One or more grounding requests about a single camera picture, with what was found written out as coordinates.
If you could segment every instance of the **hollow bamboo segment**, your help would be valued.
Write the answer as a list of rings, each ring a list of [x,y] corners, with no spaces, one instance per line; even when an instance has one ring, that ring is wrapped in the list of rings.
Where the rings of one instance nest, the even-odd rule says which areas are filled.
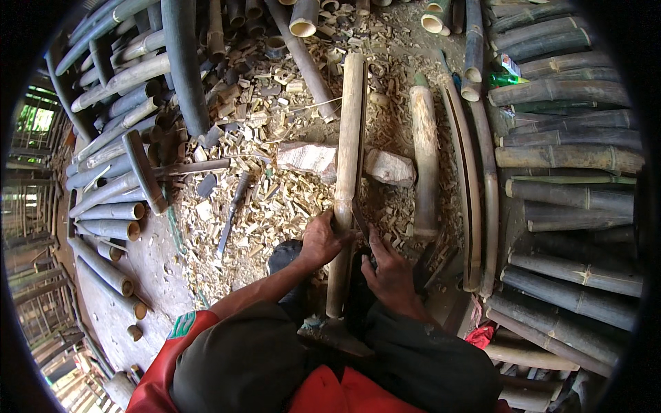
[[[537,80],[542,76],[561,73],[572,69],[612,66],[613,63],[604,53],[580,52],[529,61],[519,65],[519,68],[521,69],[521,77],[528,80]]]
[[[486,300],[486,305],[500,314],[540,331],[548,337],[547,340],[549,338],[560,340],[587,356],[615,367],[619,356],[624,352],[620,345],[562,317],[558,307],[526,298],[528,297],[522,294],[511,294],[511,297],[505,298],[497,293]]]
[[[641,152],[641,135],[638,131],[617,128],[584,128],[571,131],[547,130],[537,133],[511,133],[500,138],[500,146],[540,145],[612,145]]]
[[[621,83],[607,81],[556,81],[541,79],[492,89],[488,93],[493,106],[538,102],[540,100],[587,100],[630,107],[627,91]]]
[[[362,165],[362,138],[365,128],[364,109],[367,97],[367,72],[362,54],[348,54],[344,60],[342,113],[337,152],[337,179],[333,204],[335,231],[343,233],[354,226],[352,200],[359,190]],[[329,264],[326,314],[337,319],[343,314],[348,289],[352,245],[340,251]]]
[[[506,30],[517,28],[525,24],[533,23],[539,19],[571,13],[574,7],[569,1],[558,0],[552,3],[536,6],[532,9],[526,9],[516,15],[511,15],[498,19],[491,25],[494,33],[503,33]]]
[[[438,136],[434,98],[428,87],[413,86],[408,92],[413,118],[413,141],[418,169],[413,235],[423,241],[438,236]]]
[[[594,41],[594,36],[591,35],[588,29],[575,28],[566,32],[536,36],[502,48],[498,52],[507,54],[514,61],[523,61],[531,57],[571,48],[590,47]]]
[[[526,340],[548,350],[558,357],[561,357],[561,359],[573,362],[584,369],[593,371],[604,377],[609,377],[613,371],[613,368],[608,364],[603,363],[594,357],[590,357],[583,352],[579,352],[577,349],[566,345],[560,340],[551,338],[533,327],[527,326],[520,321],[503,315],[494,309],[487,309],[485,315],[487,318],[497,322],[508,330],[515,332]]]
[[[507,266],[500,281],[524,293],[558,307],[632,331],[636,309],[604,293],[589,291],[579,285],[565,285],[535,276],[519,268]]]
[[[485,353],[490,359],[504,361],[528,367],[548,370],[576,371],[580,366],[553,353],[540,349],[524,348],[522,346],[503,346],[490,343],[485,347]]]
[[[531,24],[521,28],[509,30],[503,34],[497,34],[491,39],[491,47],[498,50],[525,42],[533,38],[548,36],[550,34],[563,33],[575,28],[587,28],[588,25],[582,17],[561,17],[546,22]]]
[[[629,109],[600,110],[581,116],[567,116],[560,119],[530,122],[527,125],[511,129],[510,135],[522,135],[524,133],[549,130],[570,131],[581,128],[621,128],[636,130],[638,129],[638,122],[636,122],[636,118],[633,116],[633,111]]]
[[[484,34],[482,33],[482,10],[479,0],[466,2],[466,49],[463,64],[463,76],[466,79],[482,83],[484,60]]]
[[[129,219],[86,219],[78,223],[100,237],[135,241],[140,236],[140,225]]]
[[[510,253],[508,262],[526,270],[588,287],[631,297],[640,297],[642,294],[643,277],[633,272],[606,270],[597,265],[581,264],[544,254],[528,256]]]
[[[480,295],[488,297],[493,292],[496,278],[496,261],[498,260],[498,223],[500,221],[498,171],[496,170],[494,145],[483,101],[471,102],[471,111],[475,121],[485,180],[485,269],[480,283]]]
[[[293,6],[290,32],[296,37],[312,36],[319,22],[319,0],[297,0]]]
[[[633,222],[630,214],[533,201],[524,202],[524,219],[530,232],[606,229]]]
[[[500,168],[588,168],[635,174],[643,158],[634,151],[606,145],[548,145],[495,149]]]

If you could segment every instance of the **wooden post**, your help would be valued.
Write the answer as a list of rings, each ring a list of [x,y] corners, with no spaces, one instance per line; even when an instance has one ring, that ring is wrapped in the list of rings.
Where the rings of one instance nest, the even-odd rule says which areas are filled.
[[[418,76],[427,83],[423,74],[416,74],[416,78]],[[439,211],[438,136],[434,98],[428,85],[413,86],[408,95],[413,118],[415,161],[418,167],[413,235],[422,241],[431,241],[438,236]]]
[[[626,331],[632,331],[636,321],[636,309],[612,296],[546,280],[516,267],[505,267],[500,281],[547,303]]]
[[[335,229],[349,231],[354,226],[351,203],[360,189],[362,138],[365,130],[367,71],[362,54],[352,53],[344,60],[342,114],[337,154],[337,180],[333,204]],[[343,314],[348,289],[353,246],[346,246],[329,264],[326,314],[334,319]]]

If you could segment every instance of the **bamboo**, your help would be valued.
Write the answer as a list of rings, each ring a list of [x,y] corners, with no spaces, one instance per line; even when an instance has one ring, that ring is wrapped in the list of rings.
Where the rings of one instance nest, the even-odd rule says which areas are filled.
[[[480,288],[482,215],[479,181],[471,135],[461,107],[461,98],[448,73],[439,76],[443,100],[450,123],[452,143],[457,161],[459,183],[462,187],[462,213],[465,237],[463,288],[477,291]]]
[[[418,169],[413,235],[423,241],[432,241],[438,236],[437,216],[439,211],[438,137],[434,116],[434,98],[429,88],[424,85],[413,86],[408,95],[413,118],[415,161]]]
[[[510,253],[508,263],[540,274],[545,274],[560,280],[594,287],[618,294],[640,297],[642,295],[643,277],[633,272],[607,270],[597,265],[581,264],[548,256],[534,254],[531,256]]]
[[[523,12],[516,15],[498,19],[498,21],[491,25],[491,30],[493,30],[494,33],[503,33],[506,30],[533,23],[545,17],[572,13],[573,11],[574,7],[569,1],[556,0],[552,3],[547,3],[544,5],[536,6],[532,9],[524,10]]]
[[[613,63],[611,60],[602,52],[580,52],[530,61],[521,64],[519,68],[521,69],[521,77],[528,80],[536,80],[542,76],[572,69],[612,66]]]
[[[337,179],[333,204],[335,231],[343,233],[354,225],[352,200],[359,190],[362,166],[362,133],[364,132],[364,106],[367,98],[367,73],[363,55],[351,53],[344,60],[342,85],[342,121],[337,152]],[[328,297],[326,314],[337,319],[343,314],[343,304],[348,291],[348,277],[352,256],[351,245],[329,264]]]
[[[297,37],[312,36],[319,22],[319,0],[297,0],[293,6],[290,32]]]
[[[484,59],[484,34],[482,33],[482,11],[479,0],[466,2],[466,49],[463,78],[482,83]]]
[[[490,359],[548,370],[576,371],[580,366],[545,350],[490,343],[485,347]]]
[[[523,133],[536,133],[549,130],[570,131],[580,128],[621,128],[638,129],[638,123],[629,109],[600,110],[598,112],[567,116],[560,119],[542,120],[510,130],[510,135]]]
[[[572,48],[591,47],[594,40],[594,35],[588,29],[575,28],[566,32],[535,36],[532,39],[502,48],[498,52],[507,54],[514,61],[525,61],[543,54],[556,53]]]
[[[471,111],[475,121],[485,180],[485,269],[480,283],[480,295],[489,297],[493,292],[496,262],[498,260],[498,224],[500,222],[498,171],[496,170],[494,145],[484,103],[481,100],[471,102]]]
[[[633,330],[636,309],[610,295],[592,292],[578,285],[565,285],[546,280],[511,266],[503,268],[500,281],[573,313],[626,331]]]
[[[588,168],[635,174],[644,164],[634,151],[606,145],[548,145],[495,149],[500,168]]]
[[[631,107],[627,91],[620,83],[607,81],[556,81],[542,79],[492,89],[493,106],[538,102],[540,100],[587,100]]]
[[[524,219],[530,232],[606,229],[633,222],[629,214],[532,201],[524,202]]]

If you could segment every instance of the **bamboo offcut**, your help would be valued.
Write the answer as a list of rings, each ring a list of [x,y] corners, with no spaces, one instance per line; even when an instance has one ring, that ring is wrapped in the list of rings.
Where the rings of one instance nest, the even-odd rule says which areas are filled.
[[[582,264],[544,254],[523,255],[510,253],[508,262],[526,270],[587,287],[630,295],[631,297],[642,295],[644,279],[641,275],[633,272],[607,270],[600,268],[598,265]]]
[[[438,137],[434,98],[428,87],[413,86],[408,95],[413,118],[413,142],[418,169],[413,235],[424,241],[438,236]]]
[[[500,281],[547,303],[626,331],[632,331],[636,321],[636,309],[633,306],[578,285],[546,280],[512,266],[503,268]]]
[[[587,168],[635,174],[644,159],[638,153],[607,145],[547,145],[499,147],[499,168]]]
[[[342,114],[337,151],[337,179],[333,203],[335,231],[344,233],[353,228],[352,200],[360,182],[360,157],[364,131],[364,105],[366,102],[365,61],[362,54],[351,53],[344,60]],[[340,251],[329,264],[326,314],[337,319],[343,314],[348,291],[352,245]]]

